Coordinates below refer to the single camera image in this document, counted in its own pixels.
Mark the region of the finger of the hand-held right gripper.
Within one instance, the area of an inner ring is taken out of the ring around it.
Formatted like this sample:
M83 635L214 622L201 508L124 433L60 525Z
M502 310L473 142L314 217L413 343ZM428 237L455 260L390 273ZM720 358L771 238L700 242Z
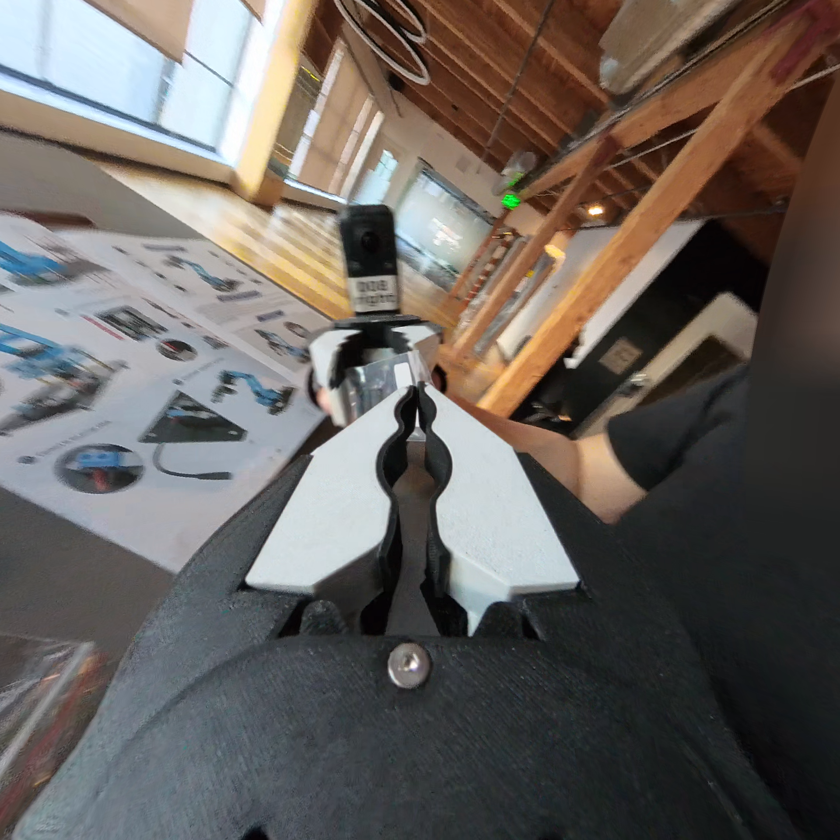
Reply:
M333 327L309 344L310 396L336 427L347 427L356 417L359 400L349 370L354 368L352 359L361 338L359 329Z
M440 327L397 327L392 329L392 348L397 387L425 382L442 390L438 352L442 342Z

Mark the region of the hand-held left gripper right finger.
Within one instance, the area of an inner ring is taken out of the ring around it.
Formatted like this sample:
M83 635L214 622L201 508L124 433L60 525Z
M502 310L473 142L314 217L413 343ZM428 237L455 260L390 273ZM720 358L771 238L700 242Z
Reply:
M421 592L438 632L472 636L494 604L575 590L580 576L515 449L433 386L416 399L434 482Z

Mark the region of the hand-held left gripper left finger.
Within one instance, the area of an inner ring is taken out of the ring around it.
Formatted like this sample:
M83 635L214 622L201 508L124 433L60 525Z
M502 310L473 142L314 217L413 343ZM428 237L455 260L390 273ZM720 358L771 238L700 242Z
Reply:
M314 600L373 601L401 552L396 482L407 468L417 389L398 389L317 448L245 582Z

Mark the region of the clear plastic parts bag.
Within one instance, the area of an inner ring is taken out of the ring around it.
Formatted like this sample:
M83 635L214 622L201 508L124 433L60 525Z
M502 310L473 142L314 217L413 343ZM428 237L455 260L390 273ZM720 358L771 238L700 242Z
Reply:
M428 380L429 370L419 354L399 353L347 369L329 392L330 415L338 427L347 427L394 393Z

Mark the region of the person's right forearm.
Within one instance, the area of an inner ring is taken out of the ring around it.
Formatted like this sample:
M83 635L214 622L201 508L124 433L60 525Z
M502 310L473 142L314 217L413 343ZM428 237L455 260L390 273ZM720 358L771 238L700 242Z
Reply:
M456 396L453 401L516 451L531 456L605 523L617 522L647 494L621 466L605 434L570 440L497 416Z

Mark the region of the grey desk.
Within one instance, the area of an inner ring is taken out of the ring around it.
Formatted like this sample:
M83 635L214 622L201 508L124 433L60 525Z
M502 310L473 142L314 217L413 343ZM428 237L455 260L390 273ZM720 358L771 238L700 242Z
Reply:
M205 239L51 143L3 131L1 179L2 214L53 231ZM3 633L94 642L118 658L181 569L163 568L2 487Z

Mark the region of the printed instruction sheet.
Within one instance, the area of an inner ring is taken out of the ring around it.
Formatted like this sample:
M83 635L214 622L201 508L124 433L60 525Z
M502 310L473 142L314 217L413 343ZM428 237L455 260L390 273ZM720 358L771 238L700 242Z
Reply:
M170 571L292 459L318 311L202 238L1 223L2 487Z

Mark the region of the large window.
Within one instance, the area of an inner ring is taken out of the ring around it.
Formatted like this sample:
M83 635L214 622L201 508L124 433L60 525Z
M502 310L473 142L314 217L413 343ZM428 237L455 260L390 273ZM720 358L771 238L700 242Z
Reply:
M214 153L255 26L241 2L194 2L176 61L86 2L2 2L2 93Z

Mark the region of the clear plastic parts case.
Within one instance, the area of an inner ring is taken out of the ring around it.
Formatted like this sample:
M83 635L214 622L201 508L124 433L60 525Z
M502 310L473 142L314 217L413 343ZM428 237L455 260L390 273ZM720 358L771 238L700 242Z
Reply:
M94 714L108 665L93 643L2 634L2 794L55 771Z

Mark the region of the glass partition wall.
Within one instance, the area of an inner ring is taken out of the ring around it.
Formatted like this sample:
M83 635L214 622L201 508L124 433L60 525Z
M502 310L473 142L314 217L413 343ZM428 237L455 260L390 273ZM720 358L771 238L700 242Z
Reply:
M395 208L398 258L438 288L451 291L495 219L423 165Z

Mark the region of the grey wall sign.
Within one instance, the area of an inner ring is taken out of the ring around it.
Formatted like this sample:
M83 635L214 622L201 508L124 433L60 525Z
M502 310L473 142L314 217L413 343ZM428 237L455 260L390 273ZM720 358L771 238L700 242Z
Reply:
M644 350L627 338L621 338L604 352L598 364L612 375L620 376L633 367Z

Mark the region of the silver ventilation duct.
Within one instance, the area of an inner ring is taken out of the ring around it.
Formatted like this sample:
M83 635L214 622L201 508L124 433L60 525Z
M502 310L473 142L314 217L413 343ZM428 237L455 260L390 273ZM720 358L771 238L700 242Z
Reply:
M600 39L602 89L635 88L737 1L625 1Z

